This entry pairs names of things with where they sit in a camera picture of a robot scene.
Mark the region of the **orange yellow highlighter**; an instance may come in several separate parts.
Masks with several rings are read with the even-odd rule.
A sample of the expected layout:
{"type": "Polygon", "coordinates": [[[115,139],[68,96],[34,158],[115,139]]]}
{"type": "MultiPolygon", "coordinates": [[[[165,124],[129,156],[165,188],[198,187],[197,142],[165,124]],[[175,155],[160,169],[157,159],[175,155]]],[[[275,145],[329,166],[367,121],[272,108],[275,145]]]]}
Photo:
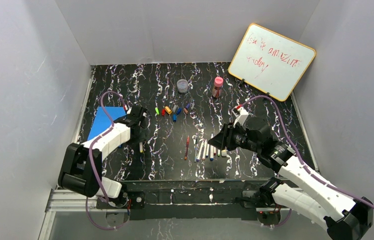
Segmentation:
{"type": "Polygon", "coordinates": [[[221,151],[221,156],[222,157],[226,157],[227,156],[227,152],[228,152],[227,150],[222,150],[221,151]]]}

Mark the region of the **blue capped white marker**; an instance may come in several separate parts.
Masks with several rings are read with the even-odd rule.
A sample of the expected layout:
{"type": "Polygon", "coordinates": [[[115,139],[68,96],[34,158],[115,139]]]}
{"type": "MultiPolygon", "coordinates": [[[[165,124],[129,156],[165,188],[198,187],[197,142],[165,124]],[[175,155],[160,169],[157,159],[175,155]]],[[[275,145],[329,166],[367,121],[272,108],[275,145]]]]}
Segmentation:
{"type": "Polygon", "coordinates": [[[214,160],[214,147],[209,144],[209,159],[210,161],[214,160]]]}

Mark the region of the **blue red marker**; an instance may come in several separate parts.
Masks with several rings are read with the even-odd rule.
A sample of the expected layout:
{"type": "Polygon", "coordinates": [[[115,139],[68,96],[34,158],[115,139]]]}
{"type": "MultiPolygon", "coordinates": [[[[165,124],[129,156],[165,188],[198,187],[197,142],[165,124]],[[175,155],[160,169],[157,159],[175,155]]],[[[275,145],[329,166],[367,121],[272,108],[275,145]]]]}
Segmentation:
{"type": "Polygon", "coordinates": [[[210,149],[210,145],[208,143],[206,143],[206,148],[205,148],[205,158],[208,158],[209,157],[209,149],[210,149]]]}

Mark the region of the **checkered black white pen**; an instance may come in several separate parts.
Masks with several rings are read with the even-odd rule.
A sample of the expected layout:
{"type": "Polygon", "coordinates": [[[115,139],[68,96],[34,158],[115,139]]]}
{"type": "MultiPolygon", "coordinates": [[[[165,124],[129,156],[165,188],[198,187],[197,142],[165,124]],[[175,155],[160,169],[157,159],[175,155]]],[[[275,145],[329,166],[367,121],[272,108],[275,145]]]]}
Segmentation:
{"type": "Polygon", "coordinates": [[[194,147],[194,162],[197,161],[197,137],[193,136],[193,147],[194,147]]]}

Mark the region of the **yellow highlighter cap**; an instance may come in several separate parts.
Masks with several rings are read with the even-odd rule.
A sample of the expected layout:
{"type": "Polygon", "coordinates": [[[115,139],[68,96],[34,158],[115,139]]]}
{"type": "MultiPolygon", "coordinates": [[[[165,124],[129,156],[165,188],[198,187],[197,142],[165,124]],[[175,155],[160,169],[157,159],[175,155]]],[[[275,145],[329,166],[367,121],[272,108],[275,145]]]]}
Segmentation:
{"type": "Polygon", "coordinates": [[[172,114],[172,110],[171,110],[168,106],[165,107],[165,111],[166,111],[169,115],[172,114]]]}

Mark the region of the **purple white marker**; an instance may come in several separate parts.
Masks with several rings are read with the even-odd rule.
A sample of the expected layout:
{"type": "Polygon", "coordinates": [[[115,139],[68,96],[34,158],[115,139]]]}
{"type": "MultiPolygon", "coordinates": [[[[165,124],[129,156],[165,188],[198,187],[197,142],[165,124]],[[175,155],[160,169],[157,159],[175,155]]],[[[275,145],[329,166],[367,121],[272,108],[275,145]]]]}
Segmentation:
{"type": "Polygon", "coordinates": [[[203,146],[204,146],[204,140],[200,140],[199,142],[199,147],[198,147],[198,151],[197,151],[197,154],[196,154],[196,162],[199,162],[202,158],[202,151],[203,151],[203,146]]]}

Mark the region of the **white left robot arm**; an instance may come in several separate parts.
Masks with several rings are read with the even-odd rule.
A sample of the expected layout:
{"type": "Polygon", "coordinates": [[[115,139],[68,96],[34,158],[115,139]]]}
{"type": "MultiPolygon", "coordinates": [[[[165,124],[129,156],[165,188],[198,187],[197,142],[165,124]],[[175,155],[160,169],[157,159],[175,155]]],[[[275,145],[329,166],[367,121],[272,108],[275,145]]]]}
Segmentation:
{"type": "Polygon", "coordinates": [[[118,147],[137,145],[146,139],[148,110],[133,106],[126,115],[91,140],[71,143],[65,151],[58,185],[86,197],[116,199],[122,184],[102,175],[102,162],[118,147]]]}

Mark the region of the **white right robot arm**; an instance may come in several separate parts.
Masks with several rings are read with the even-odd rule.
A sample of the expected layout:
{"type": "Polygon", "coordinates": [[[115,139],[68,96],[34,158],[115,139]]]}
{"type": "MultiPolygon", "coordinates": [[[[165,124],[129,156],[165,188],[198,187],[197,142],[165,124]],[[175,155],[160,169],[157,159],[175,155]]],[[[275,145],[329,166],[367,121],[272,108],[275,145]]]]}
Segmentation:
{"type": "Polygon", "coordinates": [[[329,188],[329,184],[314,177],[318,173],[300,163],[295,151],[273,138],[264,124],[258,129],[243,128],[240,123],[224,124],[209,140],[219,150],[242,148],[257,154],[260,162],[292,181],[301,192],[282,180],[272,177],[253,196],[239,198],[242,202],[278,204],[295,210],[325,229],[333,240],[360,240],[373,224],[373,209],[355,197],[329,188]]]}

